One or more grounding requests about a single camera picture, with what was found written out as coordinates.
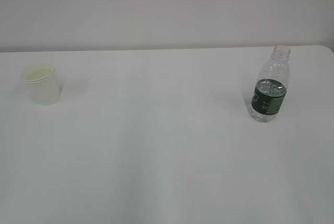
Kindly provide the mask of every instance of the table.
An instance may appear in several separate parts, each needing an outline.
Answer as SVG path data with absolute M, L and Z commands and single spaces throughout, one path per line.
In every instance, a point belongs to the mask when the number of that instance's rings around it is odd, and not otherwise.
M 291 47 L 280 114 L 247 113 L 273 48 L 0 54 L 0 223 L 333 224 L 334 55 Z M 20 72 L 56 66 L 61 100 Z

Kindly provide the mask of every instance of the wall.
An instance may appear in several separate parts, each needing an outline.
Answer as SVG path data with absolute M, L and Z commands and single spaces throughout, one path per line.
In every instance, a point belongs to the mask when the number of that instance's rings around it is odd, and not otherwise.
M 334 46 L 334 0 L 0 0 L 0 51 Z

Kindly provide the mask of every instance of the cup rim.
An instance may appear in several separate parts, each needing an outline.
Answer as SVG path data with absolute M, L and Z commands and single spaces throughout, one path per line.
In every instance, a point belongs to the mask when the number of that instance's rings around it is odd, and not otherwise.
M 27 78 L 29 73 L 31 73 L 34 70 L 38 70 L 38 69 L 49 69 L 50 72 L 47 75 L 41 78 L 38 78 L 38 79 L 28 79 Z M 26 83 L 39 83 L 39 82 L 42 82 L 48 79 L 54 72 L 55 72 L 55 67 L 52 64 L 45 63 L 45 62 L 39 62 L 39 63 L 32 64 L 28 66 L 27 68 L 25 68 L 21 73 L 21 79 Z

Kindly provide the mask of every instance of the bottle label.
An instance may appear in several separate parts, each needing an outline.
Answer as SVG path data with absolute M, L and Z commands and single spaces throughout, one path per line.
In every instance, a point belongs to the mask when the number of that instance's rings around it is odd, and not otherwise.
M 254 95 L 252 98 L 252 107 L 254 110 L 265 115 L 277 114 L 282 105 L 284 96 L 286 92 L 281 96 L 270 96 L 259 91 L 257 86 L 255 86 Z

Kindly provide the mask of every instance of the water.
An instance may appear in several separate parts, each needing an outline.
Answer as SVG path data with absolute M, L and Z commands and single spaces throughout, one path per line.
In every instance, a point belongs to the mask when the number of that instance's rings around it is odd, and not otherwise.
M 286 87 L 273 79 L 261 79 L 256 83 L 252 103 L 249 108 L 250 115 L 260 122 L 273 120 L 287 93 Z

